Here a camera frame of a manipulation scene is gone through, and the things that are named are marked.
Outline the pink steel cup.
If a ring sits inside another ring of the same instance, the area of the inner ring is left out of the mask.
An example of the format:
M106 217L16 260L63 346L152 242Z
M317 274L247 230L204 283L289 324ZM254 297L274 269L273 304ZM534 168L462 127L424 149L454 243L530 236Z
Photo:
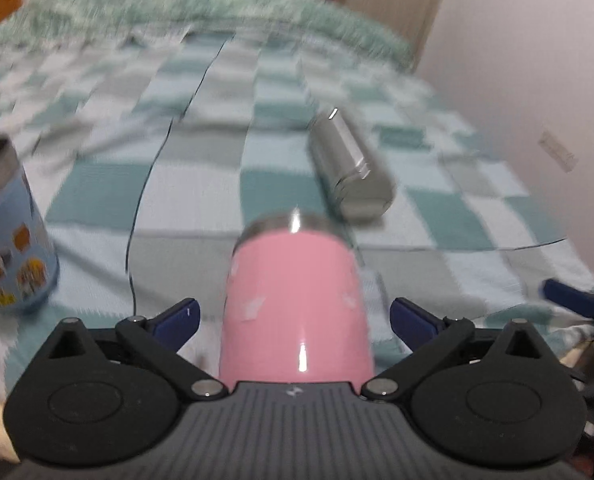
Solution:
M373 375L358 264L340 229L298 208L251 222L227 274L221 382L359 390Z

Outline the blue cartoon sticker cup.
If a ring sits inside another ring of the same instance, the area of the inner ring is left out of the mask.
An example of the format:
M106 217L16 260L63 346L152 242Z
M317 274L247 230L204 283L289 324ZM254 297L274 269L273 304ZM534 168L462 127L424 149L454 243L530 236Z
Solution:
M8 136L0 136L0 309L32 312L54 289L56 249Z

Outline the plain stainless steel cup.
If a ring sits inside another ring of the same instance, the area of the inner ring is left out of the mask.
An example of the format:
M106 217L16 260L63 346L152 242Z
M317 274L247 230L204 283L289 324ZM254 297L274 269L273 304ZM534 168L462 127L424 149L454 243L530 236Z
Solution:
M309 152L333 208L347 221L382 218L395 199L395 183L363 130L338 106L319 111Z

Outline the green checkered blanket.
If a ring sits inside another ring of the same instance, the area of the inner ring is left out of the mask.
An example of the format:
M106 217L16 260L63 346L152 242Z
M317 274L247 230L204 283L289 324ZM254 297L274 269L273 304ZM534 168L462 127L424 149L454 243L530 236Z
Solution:
M559 356L594 339L589 321L539 294L548 278L592 289L594 276L422 80L320 40L245 32L0 48L0 133L60 261L37 315L0 313L0 399L61 318L108 326L185 297L203 319L184 356L214 370L236 236L267 214L329 212L308 150L329 104L358 119L395 182L381 219L347 229L378 366L404 355L386 320L398 296L480 326L526 318Z

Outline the green floral quilt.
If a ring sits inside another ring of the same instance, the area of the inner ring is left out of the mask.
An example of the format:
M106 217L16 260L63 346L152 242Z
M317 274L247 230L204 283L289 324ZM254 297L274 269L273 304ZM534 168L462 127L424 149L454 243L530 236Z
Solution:
M270 27L337 41L408 72L412 47L388 27L325 0L31 0L0 22L0 48L159 35L197 25Z

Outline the white wall socket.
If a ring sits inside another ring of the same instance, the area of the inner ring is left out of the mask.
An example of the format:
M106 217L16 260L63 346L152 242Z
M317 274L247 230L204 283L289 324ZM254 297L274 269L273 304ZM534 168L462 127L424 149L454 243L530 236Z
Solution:
M563 171L572 172L575 169L578 162L577 157L553 133L544 130L538 144Z

